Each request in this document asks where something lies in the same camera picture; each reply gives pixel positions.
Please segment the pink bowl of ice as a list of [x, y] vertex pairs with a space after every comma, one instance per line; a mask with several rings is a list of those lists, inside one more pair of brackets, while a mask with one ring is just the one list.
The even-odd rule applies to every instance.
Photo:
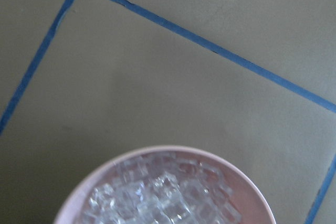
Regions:
[[275, 223], [256, 185], [230, 162], [185, 146], [128, 152], [94, 170], [55, 223]]

